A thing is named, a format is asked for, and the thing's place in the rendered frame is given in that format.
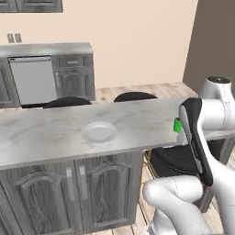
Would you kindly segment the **grey wooden cupboard door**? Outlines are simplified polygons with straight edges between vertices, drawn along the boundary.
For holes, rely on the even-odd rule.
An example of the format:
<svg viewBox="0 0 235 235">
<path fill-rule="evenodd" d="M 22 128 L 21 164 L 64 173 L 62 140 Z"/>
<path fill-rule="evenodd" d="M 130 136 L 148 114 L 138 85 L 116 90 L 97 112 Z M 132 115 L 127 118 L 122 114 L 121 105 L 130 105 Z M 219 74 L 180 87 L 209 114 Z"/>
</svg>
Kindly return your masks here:
<svg viewBox="0 0 235 235">
<path fill-rule="evenodd" d="M 79 166 L 84 165 L 87 199 L 81 191 Z M 143 155 L 140 151 L 75 162 L 84 232 L 97 232 L 135 222 Z"/>
<path fill-rule="evenodd" d="M 69 197 L 68 167 L 73 171 L 74 201 Z M 82 232 L 72 162 L 3 170 L 0 181 L 24 235 L 78 235 Z"/>
</svg>

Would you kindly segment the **black round stool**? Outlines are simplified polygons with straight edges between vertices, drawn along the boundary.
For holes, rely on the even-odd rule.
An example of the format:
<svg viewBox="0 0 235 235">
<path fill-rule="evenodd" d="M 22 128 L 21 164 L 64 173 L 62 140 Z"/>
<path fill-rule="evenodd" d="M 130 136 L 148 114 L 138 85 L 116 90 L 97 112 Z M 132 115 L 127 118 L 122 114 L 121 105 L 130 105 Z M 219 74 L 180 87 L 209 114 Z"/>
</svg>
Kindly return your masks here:
<svg viewBox="0 0 235 235">
<path fill-rule="evenodd" d="M 219 160 L 222 146 L 225 139 L 208 140 L 207 144 L 212 155 Z M 150 151 L 145 151 L 150 158 L 150 164 L 153 167 L 157 177 L 191 175 L 198 176 L 198 170 L 194 162 L 189 144 L 175 145 L 173 147 L 158 147 Z M 194 204 L 206 213 L 208 202 L 206 201 L 206 187 L 204 186 L 203 196 Z"/>
<path fill-rule="evenodd" d="M 91 105 L 89 100 L 82 97 L 66 96 L 50 101 L 43 108 L 66 107 L 66 106 L 85 106 Z"/>
<path fill-rule="evenodd" d="M 144 100 L 144 99 L 155 99 L 156 96 L 145 93 L 145 92 L 126 92 L 121 95 L 118 95 L 115 99 L 114 102 L 126 102 L 126 101 L 134 101 L 134 100 Z"/>
</svg>

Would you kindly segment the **green cup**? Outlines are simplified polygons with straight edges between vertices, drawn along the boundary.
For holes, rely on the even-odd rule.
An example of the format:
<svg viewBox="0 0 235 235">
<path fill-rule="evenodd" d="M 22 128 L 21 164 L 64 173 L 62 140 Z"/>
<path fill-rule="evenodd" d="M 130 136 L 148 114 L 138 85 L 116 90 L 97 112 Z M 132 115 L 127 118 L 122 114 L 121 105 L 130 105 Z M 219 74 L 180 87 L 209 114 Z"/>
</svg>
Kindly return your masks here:
<svg viewBox="0 0 235 235">
<path fill-rule="evenodd" d="M 180 118 L 176 117 L 174 119 L 174 123 L 173 123 L 173 131 L 177 132 L 177 133 L 180 133 L 181 130 L 182 130 L 182 127 L 183 126 L 182 126 L 182 122 L 181 122 Z"/>
</svg>

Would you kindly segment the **grey cupboard run with counter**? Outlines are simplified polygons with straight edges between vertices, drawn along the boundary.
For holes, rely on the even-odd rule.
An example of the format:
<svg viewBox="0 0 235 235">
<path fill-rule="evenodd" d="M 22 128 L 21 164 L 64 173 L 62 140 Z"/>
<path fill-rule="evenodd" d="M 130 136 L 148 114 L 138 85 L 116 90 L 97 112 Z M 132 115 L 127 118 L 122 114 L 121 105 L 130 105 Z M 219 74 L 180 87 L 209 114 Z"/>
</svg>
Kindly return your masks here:
<svg viewBox="0 0 235 235">
<path fill-rule="evenodd" d="M 57 98 L 78 96 L 95 100 L 94 51 L 88 42 L 0 45 L 0 108 L 21 105 L 10 67 L 12 57 L 50 56 Z"/>
</svg>

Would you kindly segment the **white plate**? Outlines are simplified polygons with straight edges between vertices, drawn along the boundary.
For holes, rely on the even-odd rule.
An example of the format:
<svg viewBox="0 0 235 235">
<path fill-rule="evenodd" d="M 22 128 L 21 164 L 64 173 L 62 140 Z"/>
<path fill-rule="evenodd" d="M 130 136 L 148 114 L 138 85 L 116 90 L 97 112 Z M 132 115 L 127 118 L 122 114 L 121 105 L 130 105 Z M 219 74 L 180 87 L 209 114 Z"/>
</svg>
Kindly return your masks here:
<svg viewBox="0 0 235 235">
<path fill-rule="evenodd" d="M 96 121 L 86 125 L 81 133 L 84 140 L 92 143 L 106 143 L 117 136 L 118 129 L 108 122 Z"/>
</svg>

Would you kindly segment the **silver dishwasher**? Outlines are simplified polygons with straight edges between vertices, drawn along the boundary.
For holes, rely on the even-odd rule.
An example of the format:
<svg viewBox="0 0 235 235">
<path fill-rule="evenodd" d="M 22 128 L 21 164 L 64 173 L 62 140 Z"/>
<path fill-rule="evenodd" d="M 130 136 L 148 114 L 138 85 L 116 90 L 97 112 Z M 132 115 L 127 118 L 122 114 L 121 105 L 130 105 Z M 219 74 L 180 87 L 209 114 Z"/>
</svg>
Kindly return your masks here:
<svg viewBox="0 0 235 235">
<path fill-rule="evenodd" d="M 57 98 L 50 56 L 8 60 L 21 105 L 48 103 Z"/>
</svg>

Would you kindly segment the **grey wall cupboards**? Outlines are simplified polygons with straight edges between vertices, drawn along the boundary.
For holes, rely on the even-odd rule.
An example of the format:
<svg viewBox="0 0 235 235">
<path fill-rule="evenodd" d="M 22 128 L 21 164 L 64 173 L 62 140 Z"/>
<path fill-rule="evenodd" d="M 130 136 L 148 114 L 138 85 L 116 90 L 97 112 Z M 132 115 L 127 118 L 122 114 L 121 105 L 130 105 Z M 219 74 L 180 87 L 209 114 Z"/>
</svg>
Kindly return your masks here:
<svg viewBox="0 0 235 235">
<path fill-rule="evenodd" d="M 62 12 L 62 0 L 0 0 L 0 13 Z"/>
</svg>

